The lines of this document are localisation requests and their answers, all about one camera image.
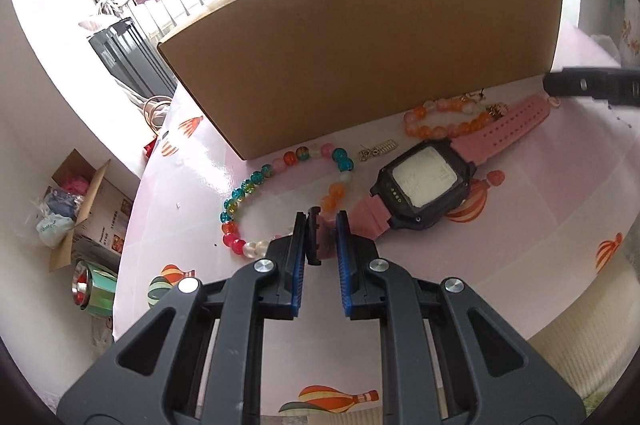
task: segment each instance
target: black watch case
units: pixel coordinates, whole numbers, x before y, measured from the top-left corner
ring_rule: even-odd
[[[371,187],[370,192],[372,196],[380,196],[391,213],[389,227],[425,230],[432,227],[445,214],[458,208],[468,198],[471,188],[470,180],[476,173],[476,166],[463,160],[450,145],[449,139],[422,141],[380,169],[378,180]],[[433,147],[445,159],[455,172],[457,179],[454,185],[440,197],[424,206],[414,206],[394,179],[393,170],[427,147]]]

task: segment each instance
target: smartwatch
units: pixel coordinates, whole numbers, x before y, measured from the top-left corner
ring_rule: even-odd
[[[350,210],[353,233],[376,239],[389,228],[433,226],[466,200],[479,165],[542,123],[550,110],[534,94],[477,132],[418,143],[382,167],[369,195]]]

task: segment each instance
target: small metal charm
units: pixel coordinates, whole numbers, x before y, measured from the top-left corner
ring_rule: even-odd
[[[509,107],[506,103],[492,103],[491,105],[487,105],[484,109],[494,120],[499,120],[509,112]]]
[[[363,150],[358,153],[358,156],[360,157],[360,161],[364,162],[368,159],[375,158],[376,156],[387,154],[397,147],[398,144],[396,143],[396,140],[386,140],[372,149],[363,148]]]

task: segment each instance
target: red bead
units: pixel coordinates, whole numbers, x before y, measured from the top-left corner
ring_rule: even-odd
[[[242,255],[242,246],[244,245],[246,245],[246,241],[242,239],[236,239],[234,242],[231,243],[231,250],[236,255]]]
[[[237,233],[225,233],[225,235],[222,236],[222,242],[225,243],[225,246],[228,246],[229,248],[231,248],[233,242],[237,241],[238,239],[240,239],[240,236]]]
[[[282,159],[284,159],[284,163],[286,163],[289,166],[295,165],[298,161],[298,158],[296,158],[296,153],[291,151],[284,153],[284,156],[282,157]]]
[[[238,225],[233,221],[222,224],[222,233],[238,233]]]

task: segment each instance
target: brown cardboard box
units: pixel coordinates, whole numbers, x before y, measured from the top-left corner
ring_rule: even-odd
[[[70,175],[82,176],[90,184],[76,227],[51,251],[50,271],[70,264],[72,257],[89,259],[117,271],[133,203],[104,179],[108,166],[107,161],[96,170],[74,150],[52,175],[58,185]]]
[[[562,0],[215,0],[158,46],[244,159],[550,69]]]

